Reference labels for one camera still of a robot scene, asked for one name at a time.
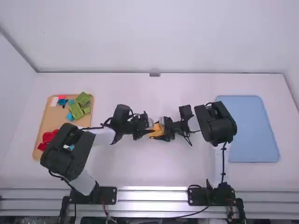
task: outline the white tabletop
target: white tabletop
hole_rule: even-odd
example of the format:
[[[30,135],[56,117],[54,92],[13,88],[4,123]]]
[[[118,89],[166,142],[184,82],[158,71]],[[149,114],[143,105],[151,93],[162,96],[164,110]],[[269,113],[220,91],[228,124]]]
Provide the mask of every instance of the white tabletop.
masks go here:
[[[205,104],[218,95],[258,95],[265,105],[281,158],[277,163],[230,163],[229,183],[235,189],[299,190],[299,115],[280,74],[39,74],[0,170],[0,187],[66,187],[32,159],[47,98],[85,91],[94,96],[93,126],[112,116],[117,104],[144,110],[157,120],[179,120],[181,105]],[[101,185],[205,185],[213,166],[211,146],[200,133],[193,147],[181,137],[172,142],[133,141],[125,136],[107,148],[93,148],[86,167]]]

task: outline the red cloth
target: red cloth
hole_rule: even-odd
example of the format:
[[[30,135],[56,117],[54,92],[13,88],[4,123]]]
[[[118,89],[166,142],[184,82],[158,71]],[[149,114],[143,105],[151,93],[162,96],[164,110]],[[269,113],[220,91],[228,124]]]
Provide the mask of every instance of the red cloth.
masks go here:
[[[38,149],[45,151],[48,144],[53,140],[55,135],[57,134],[58,129],[55,129],[53,132],[45,132],[43,134],[43,142],[38,145]]]

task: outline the red object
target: red object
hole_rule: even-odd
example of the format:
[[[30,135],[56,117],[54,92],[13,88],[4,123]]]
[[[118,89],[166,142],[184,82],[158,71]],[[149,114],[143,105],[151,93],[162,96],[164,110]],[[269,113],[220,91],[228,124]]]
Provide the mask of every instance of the red object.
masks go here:
[[[59,95],[58,100],[60,100],[60,99],[66,99],[66,96],[65,95]]]
[[[42,150],[43,152],[46,150],[46,148],[47,148],[47,146],[48,146],[48,144],[47,143],[39,143],[39,145],[38,145],[38,149],[39,150]]]
[[[58,129],[55,129],[53,132],[45,132],[43,134],[43,142],[38,145],[38,149],[45,151],[50,141],[53,140],[55,135],[57,134]]]

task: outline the white label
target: white label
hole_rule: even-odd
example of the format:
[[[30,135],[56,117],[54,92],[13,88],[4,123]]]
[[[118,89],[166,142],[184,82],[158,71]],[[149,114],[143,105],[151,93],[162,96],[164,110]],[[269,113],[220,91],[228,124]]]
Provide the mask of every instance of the white label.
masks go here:
[[[53,97],[51,105],[50,106],[56,106],[58,103],[58,97]]]

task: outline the yellow object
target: yellow object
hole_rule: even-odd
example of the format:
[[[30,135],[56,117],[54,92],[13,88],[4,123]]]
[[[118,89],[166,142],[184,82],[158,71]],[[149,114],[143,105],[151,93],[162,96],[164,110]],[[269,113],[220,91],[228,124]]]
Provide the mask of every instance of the yellow object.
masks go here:
[[[154,132],[148,134],[150,138],[164,135],[165,132],[164,126],[161,124],[154,124],[152,130],[154,130]]]

